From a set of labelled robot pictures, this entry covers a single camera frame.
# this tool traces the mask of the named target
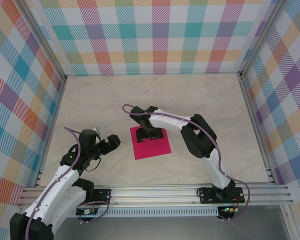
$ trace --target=metal frame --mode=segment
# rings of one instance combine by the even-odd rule
[[[19,11],[22,13],[23,18],[28,24],[31,32],[35,36],[36,40],[38,41],[45,55],[47,56],[49,62],[53,66],[54,70],[58,74],[59,78],[65,81],[66,73],[63,71],[55,53],[51,49],[48,40],[46,39],[45,35],[41,31],[41,28],[38,25],[37,21],[35,20],[33,14],[31,13],[31,10],[29,9],[28,5],[24,2],[24,0],[13,0],[13,1],[14,4],[19,9]]]
[[[241,87],[242,95],[249,113],[249,117],[253,126],[253,130],[258,142],[258,146],[264,161],[265,169],[268,175],[269,182],[264,183],[249,183],[251,189],[250,205],[280,205],[282,215],[284,217],[287,230],[291,239],[300,240],[296,220],[293,214],[292,204],[293,198],[290,195],[289,189],[286,185],[276,185],[278,178],[272,170],[274,166],[270,161],[270,155],[267,147],[263,141],[261,129],[258,124],[257,116],[253,110],[252,101],[248,94],[247,86],[244,81],[244,76],[253,66],[258,54],[260,53],[264,43],[268,39],[274,25],[276,24],[281,12],[285,9],[289,0],[278,0],[271,16],[267,20],[265,27],[258,38],[242,73],[238,74],[238,80]],[[40,168],[36,173],[37,177],[33,181],[35,188],[25,188],[21,196],[19,207],[20,211],[30,206],[35,199],[43,191],[44,187],[39,186],[42,170],[44,168],[48,149],[53,136],[54,128],[56,125],[58,113],[62,103],[63,95],[66,88],[67,78],[59,61],[57,60],[54,52],[52,51],[47,39],[42,33],[40,26],[35,21],[29,7],[24,0],[14,0],[16,6],[19,8],[26,22],[28,23],[31,31],[36,37],[38,43],[47,55],[53,68],[61,79],[63,79],[60,98],[57,103],[56,111],[52,120],[51,128],[47,136],[46,145],[43,151],[43,156],[40,163]],[[244,185],[238,184],[243,188],[246,195],[247,189]],[[96,186],[96,188],[110,188],[111,192],[111,209],[108,217],[136,217],[135,212],[132,214],[131,210],[138,210],[138,217],[153,217],[153,213],[148,214],[148,209],[156,209],[156,216],[161,214],[162,217],[166,216],[165,213],[172,216],[207,216],[206,213],[211,214],[211,209],[216,209],[218,206],[224,204],[200,204],[199,196],[197,196],[197,189],[200,187],[210,187],[209,184],[193,184],[193,185],[155,185],[155,186]],[[73,212],[70,217],[77,217]]]
[[[280,17],[281,13],[285,9],[288,2],[289,2],[289,0],[277,0],[276,1],[276,4],[272,10],[270,17],[266,21],[257,42],[255,43],[248,59],[245,62],[245,65],[242,69],[243,77],[247,74],[247,72],[250,70],[252,65],[255,63],[263,45],[267,41],[272,29],[274,28],[275,24],[277,23],[278,18]]]
[[[38,186],[38,179],[41,178],[40,174],[42,174],[42,171],[45,167],[45,163],[46,163],[46,160],[47,160],[47,155],[48,155],[49,147],[50,147],[50,144],[51,144],[52,136],[53,136],[53,133],[54,133],[54,130],[55,130],[59,110],[60,110],[62,99],[64,97],[64,93],[65,93],[65,90],[66,90],[66,85],[67,85],[67,78],[65,78],[64,82],[61,84],[61,91],[60,91],[59,100],[58,100],[58,103],[56,105],[56,109],[55,109],[55,113],[54,113],[54,116],[53,116],[53,119],[52,119],[50,131],[48,132],[48,135],[47,135],[47,138],[46,138],[46,143],[45,143],[43,154],[42,154],[42,157],[41,157],[41,160],[40,160],[40,166],[36,170],[36,173],[34,174],[36,177],[33,178],[32,183],[31,183],[31,186],[33,186],[33,187]]]
[[[53,45],[56,48],[56,51],[59,53],[60,57],[62,58],[64,67],[67,70],[67,73],[69,75],[74,75],[75,73],[73,71],[73,68],[71,67],[71,64],[66,56],[66,53],[58,40],[58,37],[51,25],[46,13],[45,13],[44,8],[42,7],[42,5],[40,3],[40,0],[31,0],[31,1],[32,1],[32,4],[33,4],[37,14],[40,17],[40,20],[42,21],[42,23],[45,26],[45,29],[46,29],[47,33],[49,34],[51,41],[53,42]]]
[[[245,196],[247,188],[243,184],[236,186],[243,189]],[[274,183],[249,183],[251,197],[250,205],[291,205],[292,196],[286,185]],[[200,204],[197,189],[211,187],[210,184],[185,185],[154,185],[154,186],[95,186],[96,189],[111,189],[111,207],[148,208],[148,207],[221,207],[226,203]],[[19,207],[29,207],[45,189],[43,186],[25,188],[21,196]]]

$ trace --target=black object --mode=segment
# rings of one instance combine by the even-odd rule
[[[48,226],[41,222],[41,218],[33,219],[29,228],[29,239],[31,240],[53,240],[54,234],[51,231],[52,224]],[[29,217],[26,213],[15,213],[10,219],[10,239],[24,240]]]
[[[94,201],[103,201],[107,202],[110,204],[110,199],[111,199],[111,189],[94,189],[93,193],[93,199],[90,200],[89,202],[94,202]],[[93,211],[93,209],[90,208],[77,208],[75,214],[76,215],[84,215],[84,216],[95,216],[97,214],[98,210]],[[81,217],[83,221],[91,221],[93,217]]]
[[[206,130],[214,140],[217,140],[217,135],[201,115],[195,114],[190,119]],[[198,128],[191,123],[182,127],[181,134],[186,147],[193,156],[199,159],[210,158],[210,154],[215,148],[214,144],[202,131],[197,134],[195,130],[198,130]]]
[[[79,134],[79,142],[81,153],[78,161],[73,166],[73,170],[77,170],[79,175],[90,166],[92,160],[97,160],[101,155],[106,155],[115,150],[120,145],[120,140],[117,135],[110,135],[107,137],[108,142],[105,140],[100,141],[100,136],[96,131],[86,129]],[[60,162],[60,165],[71,166],[78,155],[78,144],[73,145],[67,154],[65,154]]]
[[[197,190],[197,193],[201,204],[243,204],[245,202],[241,187],[234,187],[232,191],[227,191],[226,188],[222,190],[214,186],[201,187]]]
[[[77,186],[85,191],[85,200],[83,204],[93,201],[95,196],[95,184],[92,181],[83,178],[78,178],[78,180],[75,181],[74,184],[72,184],[72,186]]]
[[[140,107],[135,106],[131,113],[133,114],[143,114],[143,113],[153,113],[155,110],[158,110],[155,106],[150,106],[147,110],[142,110]],[[153,127],[149,121],[149,118],[151,115],[129,115],[130,118],[132,118],[135,122],[137,122],[142,128],[139,128],[136,131],[136,141],[139,143],[142,143],[143,139],[163,139],[164,133],[162,131],[162,128],[159,127]]]

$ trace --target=plaid wall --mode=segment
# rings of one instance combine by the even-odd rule
[[[257,43],[257,40],[259,39],[259,36],[260,36],[261,32],[263,31],[263,29],[265,27],[265,24],[266,24],[268,18],[270,17],[270,15],[271,15],[271,13],[272,13],[275,5],[276,5],[276,2],[277,2],[277,0],[271,0],[271,3],[270,3],[268,9],[265,12],[265,15],[263,16],[262,21],[261,21],[257,31],[255,32],[255,34],[253,36],[253,39],[252,39],[252,41],[249,45],[249,48],[248,48],[248,50],[246,51],[246,53],[244,55],[243,61],[240,65],[240,67],[239,67],[238,72],[241,72],[243,70],[252,49],[254,49],[254,47]]]
[[[39,167],[61,84],[13,1],[0,0],[0,240]]]
[[[296,202],[300,230],[300,0],[290,0],[247,74],[271,161]]]
[[[266,0],[27,0],[61,64],[89,74],[237,72]]]

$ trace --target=metal corner post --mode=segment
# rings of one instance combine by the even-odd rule
[[[39,165],[38,169],[36,170],[35,178],[33,178],[33,181],[31,183],[31,186],[33,186],[33,187],[36,186],[40,171],[43,171],[45,163],[46,163],[50,143],[51,143],[52,136],[53,136],[53,133],[54,133],[54,130],[55,130],[55,126],[56,126],[59,110],[60,110],[60,107],[61,107],[62,99],[64,97],[66,85],[67,85],[67,80],[65,80],[62,83],[62,86],[61,86],[60,97],[59,97],[59,100],[57,102],[55,113],[53,115],[53,119],[52,119],[52,123],[51,123],[51,127],[49,129],[49,132],[48,132],[48,135],[47,135],[47,138],[46,138],[44,150],[43,150],[43,153],[42,153],[42,156],[41,156],[41,159],[40,159],[40,165]]]
[[[253,131],[256,137],[256,141],[258,143],[259,149],[260,149],[260,153],[264,162],[265,167],[270,168],[271,169],[271,173],[272,173],[272,177],[273,177],[273,181],[278,184],[279,180],[278,177],[276,176],[276,173],[274,171],[274,166],[270,160],[270,155],[267,149],[267,146],[265,144],[265,141],[263,140],[262,137],[262,132],[258,123],[258,118],[257,115],[254,111],[253,105],[252,105],[252,100],[250,98],[250,95],[248,93],[248,89],[246,86],[245,81],[242,79],[242,76],[238,73],[237,74],[238,80],[239,80],[239,85],[242,91],[242,95],[244,98],[244,102],[251,120],[251,124],[253,127]]]
[[[41,31],[40,26],[36,22],[31,10],[29,9],[28,5],[25,3],[24,0],[13,0],[14,4],[19,9],[22,17],[25,19],[26,23],[28,24],[32,34],[35,36],[36,40],[38,41],[40,47],[42,48],[43,52],[47,56],[47,59],[51,63],[52,67],[58,74],[59,78],[63,81],[66,80],[66,73],[63,71],[54,51],[51,49],[48,40],[46,39],[45,35]]]
[[[272,29],[274,28],[278,18],[280,17],[281,13],[285,9],[288,2],[289,2],[289,0],[277,0],[276,1],[273,11],[272,11],[270,17],[268,18],[268,20],[266,21],[264,28],[263,28],[258,40],[256,41],[254,48],[252,49],[248,59],[246,60],[245,65],[242,69],[241,75],[243,77],[248,73],[250,68],[255,63],[262,47],[264,46],[265,42],[267,41]]]

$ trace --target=cable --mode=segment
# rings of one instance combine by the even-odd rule
[[[248,191],[248,198],[247,198],[247,200],[246,200],[246,202],[245,202],[245,205],[244,205],[243,209],[242,209],[236,216],[234,216],[232,219],[236,219],[238,216],[240,216],[240,215],[242,214],[242,212],[247,208],[247,206],[248,206],[248,204],[249,204],[249,202],[250,202],[250,195],[251,195],[251,194],[250,194],[250,188],[249,188],[249,186],[248,186],[245,182],[243,182],[243,181],[241,181],[241,180],[238,180],[238,179],[235,179],[235,178],[233,178],[233,177],[227,175],[227,174],[221,169],[221,152],[220,152],[220,149],[219,149],[219,147],[218,147],[217,142],[213,139],[212,136],[210,136],[210,134],[209,134],[206,130],[204,130],[199,124],[195,123],[194,121],[191,121],[191,120],[188,120],[188,119],[184,119],[184,118],[181,118],[181,117],[178,117],[178,116],[174,116],[174,115],[171,115],[171,114],[167,114],[167,113],[159,113],[159,112],[132,113],[132,112],[128,112],[128,111],[125,109],[125,107],[131,107],[131,108],[134,108],[135,106],[132,106],[131,104],[124,104],[124,105],[122,106],[122,110],[123,110],[126,114],[129,114],[129,115],[133,115],[133,116],[145,116],[145,115],[160,115],[160,116],[166,116],[166,117],[169,117],[169,118],[173,118],[173,119],[177,119],[177,120],[181,120],[181,121],[190,123],[190,124],[196,126],[198,129],[200,129],[200,130],[201,130],[201,131],[209,138],[209,140],[213,143],[215,149],[216,149],[217,152],[218,152],[218,158],[219,158],[219,159],[218,159],[218,167],[219,167],[219,171],[220,171],[224,176],[226,176],[228,179],[243,184],[243,185],[246,187],[247,191]]]
[[[87,172],[92,172],[93,170],[96,170],[97,167],[99,167],[99,165],[100,165],[100,163],[101,163],[101,157],[99,157],[98,159],[99,159],[99,162],[98,162],[98,164],[96,165],[96,167],[95,167],[94,169],[92,169],[92,170],[87,170],[88,167],[86,167],[86,168],[85,168],[85,171],[87,171]]]
[[[106,210],[100,216],[93,218],[91,221],[83,221],[81,219],[82,215],[80,215],[79,216],[80,224],[92,224],[92,223],[98,221],[99,219],[101,219],[104,215],[106,215],[109,210],[109,203],[107,203],[106,201],[91,201],[91,202],[80,204],[78,207],[86,206],[89,204],[105,204]]]
[[[98,206],[98,208],[96,210],[95,210],[95,203],[93,204],[93,211],[94,212],[97,212],[99,210],[99,208],[100,208],[100,203],[99,203],[99,206]]]
[[[233,197],[235,198],[235,200],[236,200],[236,206],[235,206],[234,209],[237,209],[238,206],[239,206],[239,200],[238,200],[237,196],[235,196],[235,195],[232,195],[232,196],[233,196]]]
[[[74,167],[74,165],[77,163],[79,157],[80,157],[80,154],[81,154],[81,146],[80,146],[80,142],[79,142],[79,139],[78,137],[75,135],[75,133],[78,133],[78,131],[74,131],[68,127],[64,127],[64,129],[66,129],[67,131],[69,131],[75,138],[77,144],[78,144],[78,154],[74,160],[74,162],[72,163],[72,165],[60,176],[57,178],[57,180],[55,180],[54,182],[51,183],[50,186],[47,187],[46,191],[43,193],[42,197],[39,199],[38,203],[36,204],[35,208],[33,209],[33,212],[29,218],[29,221],[26,225],[26,229],[25,229],[25,240],[29,240],[29,229],[30,229],[30,225],[31,225],[31,222],[32,222],[32,219],[34,218],[37,210],[39,209],[42,201],[45,199],[45,197],[47,196],[47,194],[49,193],[49,191],[54,187],[54,185],[58,182],[60,182],[60,180],[65,176],[67,175],[71,170],[72,168]]]

